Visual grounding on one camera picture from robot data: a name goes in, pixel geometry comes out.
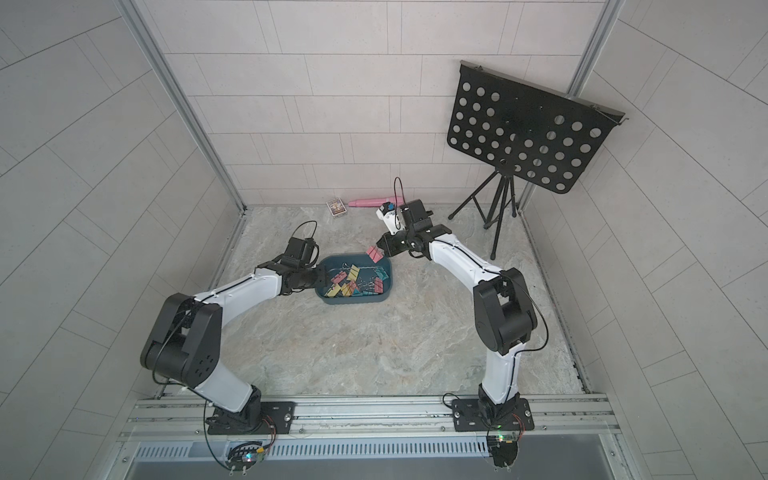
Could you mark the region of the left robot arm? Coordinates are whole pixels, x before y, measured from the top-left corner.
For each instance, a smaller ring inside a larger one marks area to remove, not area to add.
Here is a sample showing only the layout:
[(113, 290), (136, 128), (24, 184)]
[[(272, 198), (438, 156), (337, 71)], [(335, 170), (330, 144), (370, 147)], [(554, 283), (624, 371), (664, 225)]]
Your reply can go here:
[(214, 406), (213, 434), (251, 433), (264, 422), (260, 390), (220, 360), (223, 327), (262, 302), (325, 284), (325, 269), (293, 261), (265, 262), (245, 277), (195, 296), (176, 293), (163, 303), (140, 354), (140, 364)]

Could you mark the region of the teal plastic storage box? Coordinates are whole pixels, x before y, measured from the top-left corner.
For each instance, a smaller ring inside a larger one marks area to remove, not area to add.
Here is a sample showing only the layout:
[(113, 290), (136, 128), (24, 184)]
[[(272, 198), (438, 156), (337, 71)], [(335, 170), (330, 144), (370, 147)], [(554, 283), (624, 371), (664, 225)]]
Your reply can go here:
[(318, 270), (315, 293), (329, 305), (383, 302), (393, 286), (390, 260), (374, 261), (366, 253), (328, 256), (318, 263)]

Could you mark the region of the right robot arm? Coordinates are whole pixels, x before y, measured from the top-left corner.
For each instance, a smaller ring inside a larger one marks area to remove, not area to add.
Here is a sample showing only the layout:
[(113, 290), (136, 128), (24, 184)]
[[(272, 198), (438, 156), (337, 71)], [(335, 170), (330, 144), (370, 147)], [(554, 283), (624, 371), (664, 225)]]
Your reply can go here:
[(490, 420), (511, 412), (519, 398), (521, 356), (529, 350), (527, 343), (538, 326), (522, 273), (482, 259), (442, 225), (419, 232), (405, 228), (387, 232), (376, 246), (387, 257), (403, 252), (424, 257), (444, 267), (470, 291), (475, 329), (487, 349), (480, 405)]

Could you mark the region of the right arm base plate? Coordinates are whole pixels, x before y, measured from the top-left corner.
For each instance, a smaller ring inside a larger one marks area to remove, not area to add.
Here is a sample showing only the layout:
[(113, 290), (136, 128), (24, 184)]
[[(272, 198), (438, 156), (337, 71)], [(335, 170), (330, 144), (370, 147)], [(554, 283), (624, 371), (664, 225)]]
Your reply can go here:
[(457, 432), (527, 433), (535, 429), (529, 402), (519, 395), (501, 405), (479, 398), (466, 398), (453, 399), (450, 406)]

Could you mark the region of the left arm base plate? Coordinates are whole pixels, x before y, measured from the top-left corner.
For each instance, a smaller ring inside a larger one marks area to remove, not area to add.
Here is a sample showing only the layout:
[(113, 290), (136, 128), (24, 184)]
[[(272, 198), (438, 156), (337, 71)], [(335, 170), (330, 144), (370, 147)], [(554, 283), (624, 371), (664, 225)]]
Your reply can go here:
[(207, 433), (227, 436), (288, 434), (296, 406), (290, 401), (268, 401), (249, 404), (239, 413), (215, 407), (212, 414), (204, 416)]

